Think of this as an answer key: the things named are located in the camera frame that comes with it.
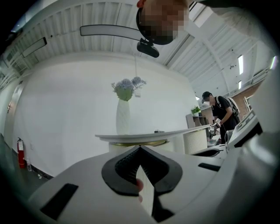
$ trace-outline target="white counter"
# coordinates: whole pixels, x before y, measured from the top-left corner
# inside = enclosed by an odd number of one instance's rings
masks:
[[[194,128],[189,128],[179,131],[171,132],[161,132],[161,133],[151,133],[151,134],[138,134],[138,135],[95,135],[100,138],[102,141],[111,142],[111,143],[141,143],[141,142],[152,142],[165,140],[177,135],[183,135],[190,132],[195,132],[203,130],[210,127],[210,125],[204,125]]]
[[[204,125],[179,131],[137,134],[137,135],[95,135],[102,141],[109,142],[109,150],[130,145],[161,145],[168,151],[190,154],[207,148],[206,131],[210,125]]]

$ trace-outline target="floor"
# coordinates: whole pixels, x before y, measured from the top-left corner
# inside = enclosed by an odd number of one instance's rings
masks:
[[[38,187],[48,181],[44,177],[40,179],[37,173],[28,171],[27,168],[20,168],[17,154],[5,144],[2,135],[0,135],[0,167],[3,174],[10,181],[13,192],[25,200]]]

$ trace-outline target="flower vase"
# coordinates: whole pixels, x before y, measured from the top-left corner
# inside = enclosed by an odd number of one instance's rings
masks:
[[[116,130],[118,135],[129,134],[130,105],[128,101],[119,100],[116,116]]]

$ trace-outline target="brick wall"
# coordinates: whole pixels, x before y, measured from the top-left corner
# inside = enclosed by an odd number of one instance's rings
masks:
[[[258,89],[260,86],[261,82],[258,84],[244,90],[243,92],[239,93],[238,95],[232,97],[232,99],[236,102],[239,111],[240,111],[240,120],[243,119],[243,117],[248,113],[245,102],[244,102],[244,97],[249,97],[252,96],[255,91]],[[205,116],[209,122],[209,124],[213,124],[213,114],[212,114],[212,108],[209,107],[205,110],[201,111],[202,116]]]

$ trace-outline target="backpack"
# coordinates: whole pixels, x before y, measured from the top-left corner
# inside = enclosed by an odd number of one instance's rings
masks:
[[[237,104],[235,103],[235,101],[232,98],[229,98],[229,97],[223,97],[223,98],[225,98],[227,100],[227,102],[229,103],[229,105],[231,106],[231,110],[232,110],[234,119],[236,120],[236,122],[238,124],[240,122],[240,119],[239,119],[239,108],[238,108]],[[222,109],[221,104],[219,102],[219,96],[216,97],[216,101],[217,101],[218,106]]]

